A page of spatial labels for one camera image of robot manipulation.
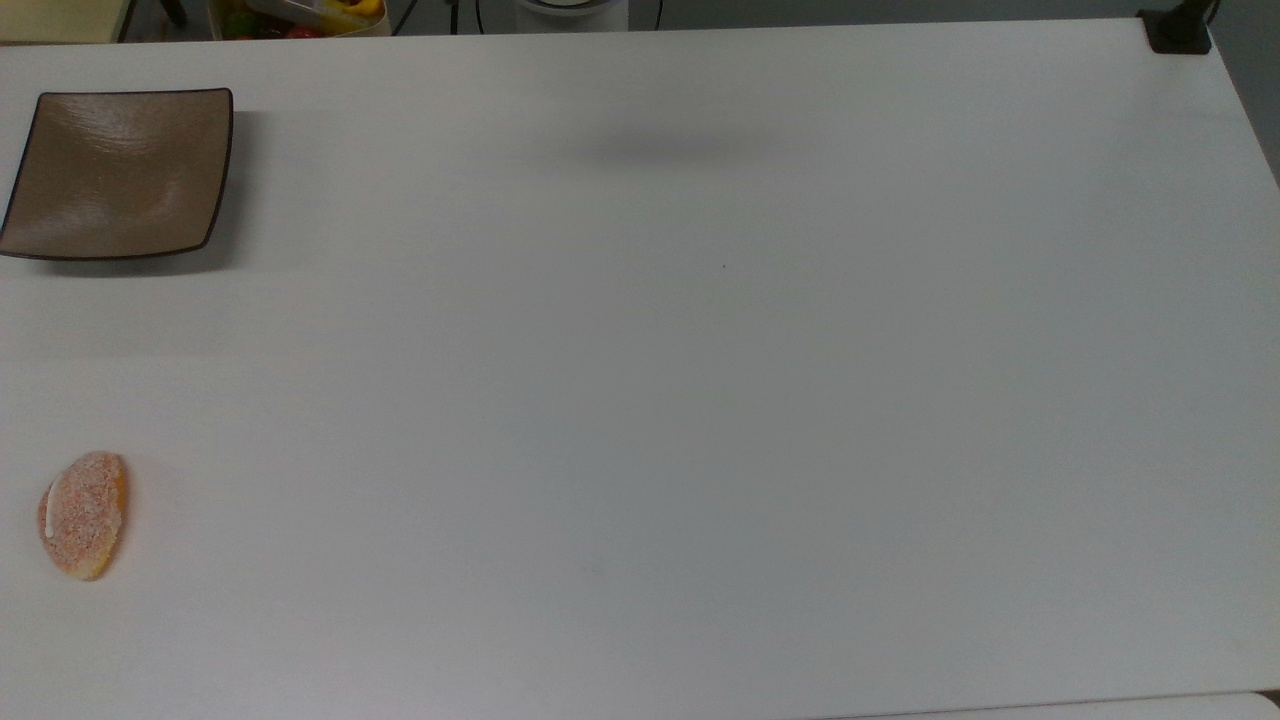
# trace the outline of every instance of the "table surface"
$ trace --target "table surface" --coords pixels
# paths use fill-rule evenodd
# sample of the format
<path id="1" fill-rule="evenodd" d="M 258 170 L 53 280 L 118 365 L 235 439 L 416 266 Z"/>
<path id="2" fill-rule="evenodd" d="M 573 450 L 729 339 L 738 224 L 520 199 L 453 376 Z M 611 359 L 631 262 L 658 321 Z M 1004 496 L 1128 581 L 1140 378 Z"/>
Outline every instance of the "table surface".
<path id="1" fill-rule="evenodd" d="M 129 0 L 0 1 L 0 42 L 115 42 Z"/>
<path id="2" fill-rule="evenodd" d="M 146 73 L 136 72 L 147 68 Z M 198 252 L 0 261 L 0 715 L 1280 685 L 1280 193 L 1137 20 L 0 49 L 227 86 Z M 134 477 L 96 583 L 36 506 Z"/>

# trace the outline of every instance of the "orange slice candy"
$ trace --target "orange slice candy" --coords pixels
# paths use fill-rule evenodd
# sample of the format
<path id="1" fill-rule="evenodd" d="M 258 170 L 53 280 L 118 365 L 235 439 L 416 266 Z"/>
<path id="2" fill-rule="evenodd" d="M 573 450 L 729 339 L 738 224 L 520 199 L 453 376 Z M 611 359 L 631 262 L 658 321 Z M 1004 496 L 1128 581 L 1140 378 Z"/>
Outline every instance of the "orange slice candy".
<path id="1" fill-rule="evenodd" d="M 40 539 L 54 565 L 92 580 L 111 560 L 124 528 L 128 480 L 113 452 L 90 452 L 63 470 L 40 500 Z"/>

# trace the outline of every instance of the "red fruit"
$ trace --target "red fruit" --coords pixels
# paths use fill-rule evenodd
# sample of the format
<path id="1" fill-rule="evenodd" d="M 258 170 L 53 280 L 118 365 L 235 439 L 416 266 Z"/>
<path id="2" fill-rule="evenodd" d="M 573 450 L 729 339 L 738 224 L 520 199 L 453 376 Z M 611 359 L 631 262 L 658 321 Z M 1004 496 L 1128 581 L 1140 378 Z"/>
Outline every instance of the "red fruit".
<path id="1" fill-rule="evenodd" d="M 303 37 L 324 37 L 319 31 L 311 29 L 308 27 L 293 26 L 289 32 L 284 33 L 284 37 L 289 40 L 303 38 Z"/>

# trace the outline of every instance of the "black cable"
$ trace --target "black cable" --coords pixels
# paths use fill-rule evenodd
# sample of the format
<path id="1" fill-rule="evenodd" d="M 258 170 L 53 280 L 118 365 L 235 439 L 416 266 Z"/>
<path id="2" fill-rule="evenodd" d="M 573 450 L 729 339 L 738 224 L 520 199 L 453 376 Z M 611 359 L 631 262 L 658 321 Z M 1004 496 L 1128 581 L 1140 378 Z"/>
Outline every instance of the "black cable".
<path id="1" fill-rule="evenodd" d="M 396 23 L 396 29 L 392 31 L 392 35 L 399 35 L 399 31 L 404 27 L 404 20 L 408 19 L 408 15 L 413 12 L 415 5 L 417 5 L 417 0 L 408 0 L 408 8 L 404 8 L 404 14 L 401 15 L 401 22 Z"/>

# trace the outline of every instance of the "square plate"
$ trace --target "square plate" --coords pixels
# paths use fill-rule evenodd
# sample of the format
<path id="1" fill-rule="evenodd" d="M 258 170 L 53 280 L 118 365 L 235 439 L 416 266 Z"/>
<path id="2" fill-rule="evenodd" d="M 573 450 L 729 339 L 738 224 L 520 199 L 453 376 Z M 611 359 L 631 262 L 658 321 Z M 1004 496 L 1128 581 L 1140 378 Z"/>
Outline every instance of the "square plate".
<path id="1" fill-rule="evenodd" d="M 108 260 L 204 247 L 232 149 L 232 91 L 46 92 L 0 255 Z"/>

